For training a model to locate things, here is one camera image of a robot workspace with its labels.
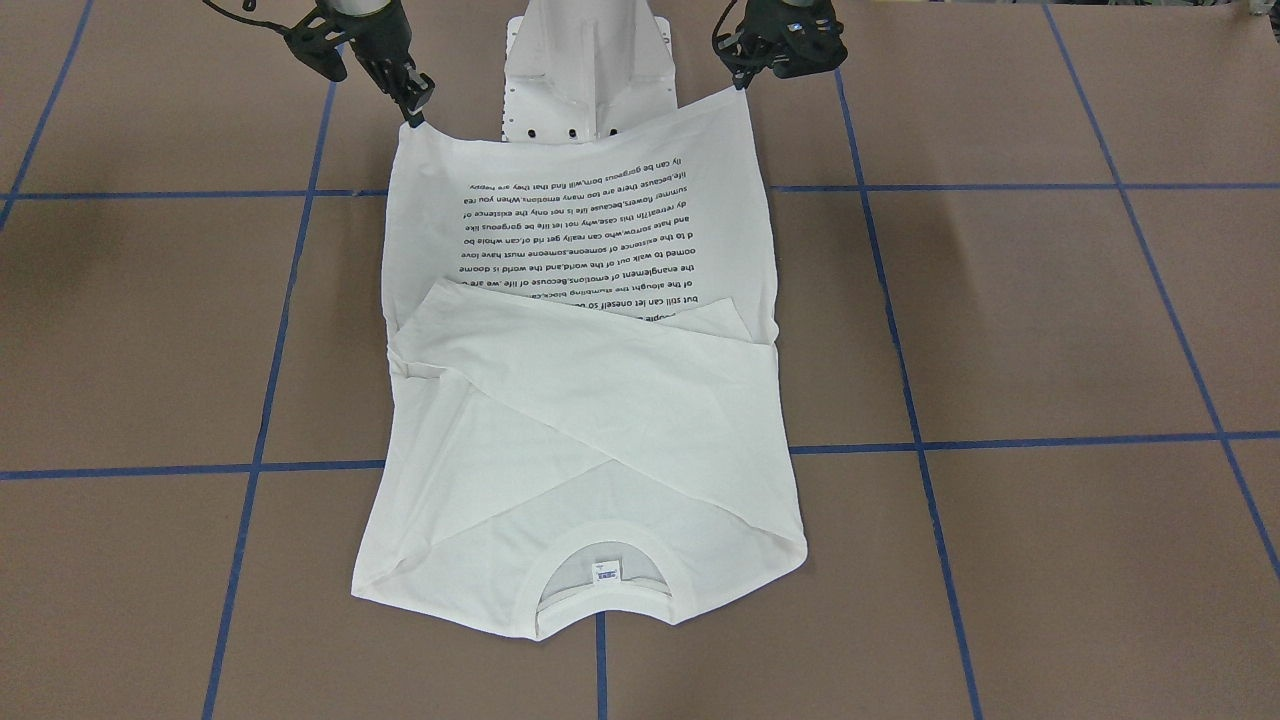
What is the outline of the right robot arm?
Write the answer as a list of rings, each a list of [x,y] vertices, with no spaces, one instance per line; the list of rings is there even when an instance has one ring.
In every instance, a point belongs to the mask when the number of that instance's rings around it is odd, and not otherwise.
[[[435,83],[419,72],[411,55],[412,31],[401,1],[316,1],[283,37],[294,58],[335,83],[348,76],[339,47],[351,46],[404,122],[412,128],[424,123],[422,109]]]

